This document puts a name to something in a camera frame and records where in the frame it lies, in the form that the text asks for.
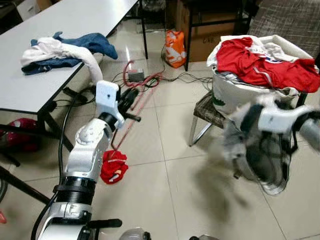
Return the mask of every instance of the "tile floor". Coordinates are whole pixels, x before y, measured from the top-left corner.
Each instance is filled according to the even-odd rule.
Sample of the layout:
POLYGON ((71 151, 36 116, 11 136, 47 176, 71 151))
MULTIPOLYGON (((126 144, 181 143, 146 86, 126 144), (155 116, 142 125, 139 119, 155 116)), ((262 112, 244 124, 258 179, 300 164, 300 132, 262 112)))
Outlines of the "tile floor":
MULTIPOLYGON (((147 33, 149 60, 145 60, 143 40, 135 21, 123 22, 109 38, 119 58, 97 56, 104 79, 121 72, 128 59, 146 74, 163 69, 160 51, 164 34, 147 33)), ((211 75, 204 62, 192 63, 190 73, 211 75)), ((166 67, 164 76, 176 77, 184 69, 166 67)), ((83 68, 70 82, 79 90, 89 82, 83 68)), ((128 156, 129 169, 115 185, 99 181, 93 200, 93 219, 120 218, 123 226, 103 229, 100 239, 119 239, 129 228, 143 227, 154 240, 188 240, 209 234, 221 240, 320 240, 319 155, 300 139, 301 148, 293 157, 290 182, 282 194, 265 195, 244 179, 235 180, 222 164, 222 131, 213 127, 196 145, 187 146, 193 108, 206 93, 200 82, 162 82, 141 113, 121 146, 128 156)), ((66 99, 61 93, 57 99, 66 99)), ((307 102, 319 104, 319 93, 307 102)), ((61 122, 64 108, 52 115, 61 122)), ((66 134, 74 142, 78 128, 95 114, 95 104, 78 107, 71 115, 66 134)), ((1 112, 2 123, 20 114, 1 112)), ((58 141, 44 139, 42 149, 15 156, 21 166, 15 168, 4 159, 1 165, 28 184, 51 196, 58 182, 58 141)), ((68 151, 63 152, 64 159, 68 151)), ((0 239, 27 240, 43 205, 9 187, 0 210, 8 223, 0 225, 0 239)))

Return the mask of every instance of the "laundry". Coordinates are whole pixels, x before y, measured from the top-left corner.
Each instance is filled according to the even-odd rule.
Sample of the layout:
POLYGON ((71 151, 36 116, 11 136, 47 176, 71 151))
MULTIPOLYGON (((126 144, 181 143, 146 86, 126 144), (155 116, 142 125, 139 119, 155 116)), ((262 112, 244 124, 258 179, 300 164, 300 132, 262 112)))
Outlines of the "laundry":
POLYGON ((119 182, 128 170, 126 160, 127 156, 120 151, 106 151, 103 154, 103 164, 100 174, 101 179, 106 184, 115 184, 119 182))
POLYGON ((314 59, 286 55, 276 44, 261 45, 258 38, 225 40, 209 56, 207 65, 218 72, 232 72, 242 81, 255 86, 314 93, 320 86, 320 75, 314 59))
POLYGON ((115 47, 100 33, 90 33, 79 38, 64 39, 61 31, 53 37, 42 37, 31 40, 31 47, 22 56, 22 71, 26 75, 48 72, 54 68, 74 67, 81 61, 97 66, 93 53, 101 53, 117 59, 115 47))

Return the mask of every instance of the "chair leg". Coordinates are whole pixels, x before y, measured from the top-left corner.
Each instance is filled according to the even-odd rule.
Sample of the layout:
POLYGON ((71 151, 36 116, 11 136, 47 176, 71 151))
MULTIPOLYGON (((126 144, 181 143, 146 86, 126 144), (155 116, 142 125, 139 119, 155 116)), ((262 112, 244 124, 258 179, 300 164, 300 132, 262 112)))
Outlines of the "chair leg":
POLYGON ((197 126, 197 121, 198 121, 198 117, 193 116, 193 120, 192 120, 192 125, 191 125, 191 131, 190 131, 190 136, 189 136, 189 141, 188 141, 188 145, 189 147, 191 147, 192 145, 196 144, 200 138, 208 131, 208 129, 212 126, 212 123, 208 123, 200 132, 199 134, 195 137, 194 139, 194 135, 195 135, 195 130, 196 130, 196 126, 197 126))

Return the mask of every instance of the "red bag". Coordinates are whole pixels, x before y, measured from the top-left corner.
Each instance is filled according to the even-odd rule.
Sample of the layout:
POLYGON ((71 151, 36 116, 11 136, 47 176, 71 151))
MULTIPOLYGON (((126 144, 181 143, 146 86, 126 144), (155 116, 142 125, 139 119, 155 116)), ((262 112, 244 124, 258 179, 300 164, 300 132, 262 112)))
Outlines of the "red bag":
POLYGON ((184 45, 185 35, 182 31, 168 31, 165 38, 165 59, 174 68, 179 68, 186 62, 184 45))

